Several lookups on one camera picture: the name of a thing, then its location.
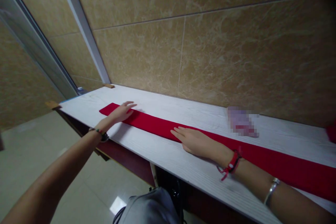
red fabric strip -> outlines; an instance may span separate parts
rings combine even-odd
[[[115,103],[111,103],[101,109],[100,113],[107,116],[118,106]],[[226,145],[231,150],[240,150],[245,159],[286,184],[336,203],[335,168],[167,121],[137,110],[134,110],[132,116],[125,120],[124,123],[175,142],[180,142],[180,140],[170,133],[170,130],[174,127],[181,126],[199,130],[213,140]]]

red bracelet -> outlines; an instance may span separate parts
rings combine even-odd
[[[222,169],[219,166],[217,166],[217,169],[220,173],[225,173],[224,176],[222,177],[221,181],[226,179],[226,177],[228,176],[229,173],[235,172],[241,158],[242,157],[241,157],[240,153],[237,150],[234,150],[233,158],[225,169]]]

wrist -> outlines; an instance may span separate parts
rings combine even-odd
[[[115,124],[115,120],[114,119],[110,119],[110,118],[106,117],[106,118],[102,119],[96,125],[95,128],[98,128],[98,129],[102,130],[103,132],[107,132],[114,124]]]
[[[225,145],[218,143],[216,149],[213,152],[211,160],[215,161],[217,164],[222,167],[227,167],[230,161],[232,160],[234,152],[230,150]]]

wooden bracket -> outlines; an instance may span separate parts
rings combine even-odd
[[[114,88],[115,86],[112,84],[103,84],[103,86],[108,87],[108,88]]]
[[[47,101],[46,103],[45,103],[47,106],[48,106],[48,108],[50,108],[51,110],[56,110],[56,109],[60,109],[62,106],[61,105],[59,105],[57,102],[55,102],[55,101]]]

white wooden shelf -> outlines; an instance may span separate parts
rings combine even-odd
[[[105,118],[100,109],[112,102],[121,104],[131,100],[138,104],[135,109],[155,117],[336,168],[336,144],[328,141],[323,128],[259,116],[253,118],[259,138],[238,136],[228,127],[226,109],[223,107],[115,86],[113,89],[102,87],[65,101],[61,104],[61,110],[94,127]],[[185,152],[180,143],[123,123],[114,125],[108,134],[115,142],[249,218],[260,223],[280,223],[242,184],[232,177],[221,182],[222,175],[215,164]],[[300,192],[336,215],[335,203]]]

